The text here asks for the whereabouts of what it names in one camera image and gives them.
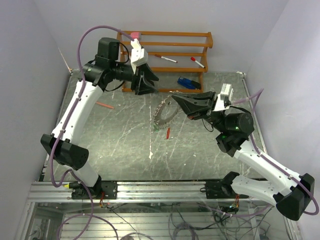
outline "red stick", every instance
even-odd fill
[[[166,131],[166,139],[168,139],[170,136],[170,127],[168,127],[168,130]]]

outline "pink eraser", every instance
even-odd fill
[[[131,36],[133,39],[138,39],[138,40],[140,40],[140,38],[141,38],[141,32],[139,32],[139,31],[134,31],[134,32],[132,32],[132,33],[130,34],[130,36]]]

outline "blue and black tool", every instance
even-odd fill
[[[201,89],[200,83],[187,79],[183,76],[179,77],[178,84],[184,86],[187,89]]]

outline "wooden shelf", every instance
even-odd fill
[[[167,93],[171,91],[180,91],[182,93],[202,93],[203,92],[203,73],[208,71],[207,63],[207,50],[213,47],[213,39],[211,32],[176,32],[176,31],[124,31],[126,34],[133,32],[140,32],[141,35],[147,36],[176,36],[176,37],[203,37],[205,43],[199,42],[165,42],[165,41],[140,41],[142,46],[172,46],[172,47],[198,47],[202,48],[202,52],[168,52],[168,51],[150,51],[149,55],[154,56],[156,54],[161,56],[180,56],[180,57],[201,57],[200,63],[204,65],[202,67],[151,67],[154,72],[165,72],[165,73],[198,73],[198,82],[201,84],[201,89],[187,89],[187,88],[160,88],[159,92]],[[124,45],[130,45],[130,41],[123,41],[122,34],[117,34],[117,39]],[[128,53],[124,50],[124,47],[120,45],[120,61],[125,61],[125,55]],[[123,92],[132,92],[130,88],[124,84],[122,86]]]

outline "white wall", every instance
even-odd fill
[[[79,38],[90,27],[111,25],[123,30],[212,32],[210,71],[249,69],[288,0],[35,0],[70,67],[77,67]],[[90,34],[81,49],[83,61],[94,58],[101,37]]]
[[[14,239],[31,183],[38,179],[68,69],[32,0],[0,7],[0,235]]]
[[[251,93],[264,87],[257,107],[268,153],[316,178],[320,201],[320,1],[290,0],[247,72]],[[309,211],[314,210],[313,203]],[[304,239],[319,238],[320,216],[303,215]]]

